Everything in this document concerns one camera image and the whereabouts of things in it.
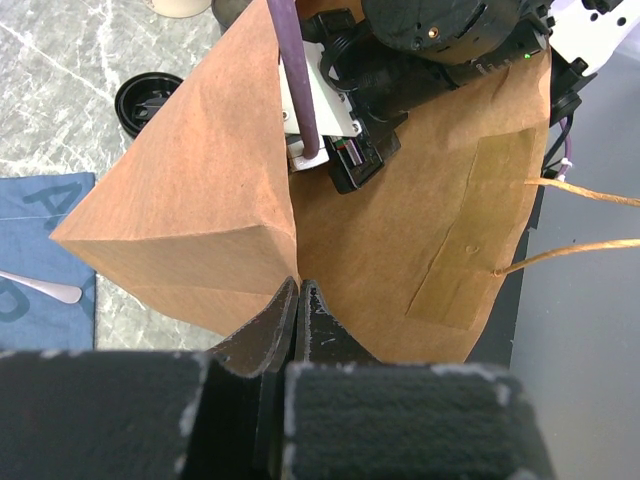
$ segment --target blue napkin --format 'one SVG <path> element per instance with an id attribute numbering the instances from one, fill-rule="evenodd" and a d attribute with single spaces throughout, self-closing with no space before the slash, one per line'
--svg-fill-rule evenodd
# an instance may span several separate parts
<path id="1" fill-rule="evenodd" d="M 67 305 L 0 278 L 0 350 L 93 348 L 96 274 L 49 235 L 94 184 L 92 173 L 0 179 L 0 270 L 83 291 Z"/>

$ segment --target marble countertop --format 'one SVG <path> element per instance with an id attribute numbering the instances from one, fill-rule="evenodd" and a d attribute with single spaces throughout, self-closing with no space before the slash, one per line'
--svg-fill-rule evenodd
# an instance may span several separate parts
<path id="1" fill-rule="evenodd" d="M 143 0 L 0 2 L 0 177 L 95 172 L 131 140 L 113 108 L 143 72 L 186 77 L 220 38 L 210 10 L 161 17 Z M 99 349 L 206 349 L 222 337 L 165 317 L 98 276 Z"/>

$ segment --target beige cup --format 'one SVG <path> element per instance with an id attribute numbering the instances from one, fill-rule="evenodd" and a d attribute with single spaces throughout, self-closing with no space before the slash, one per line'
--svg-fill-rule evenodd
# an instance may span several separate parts
<path id="1" fill-rule="evenodd" d="M 211 6 L 211 0 L 144 0 L 154 12 L 172 18 L 192 17 Z"/>

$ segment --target paper bag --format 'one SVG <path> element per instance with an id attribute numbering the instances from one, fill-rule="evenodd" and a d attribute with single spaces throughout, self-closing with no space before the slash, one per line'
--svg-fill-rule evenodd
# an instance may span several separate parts
<path id="1" fill-rule="evenodd" d="M 299 1 L 306 14 L 359 2 Z M 361 191 L 289 178 L 277 45 L 254 0 L 55 232 L 163 313 L 227 334 L 287 275 L 387 361 L 463 361 L 530 214 L 549 116 L 544 54 L 412 111 Z"/>
<path id="2" fill-rule="evenodd" d="M 156 310 L 220 334 L 297 277 L 265 2 L 223 36 L 52 238 Z"/>

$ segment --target gray marble surface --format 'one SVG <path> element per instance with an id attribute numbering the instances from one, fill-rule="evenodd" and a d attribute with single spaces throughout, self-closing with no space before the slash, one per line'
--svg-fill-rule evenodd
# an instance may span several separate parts
<path id="1" fill-rule="evenodd" d="M 209 10 L 160 17 L 143 0 L 0 2 L 0 177 L 92 171 L 131 143 L 113 108 L 148 71 L 186 77 L 220 38 Z M 165 317 L 98 277 L 100 349 L 206 349 L 219 335 Z"/>

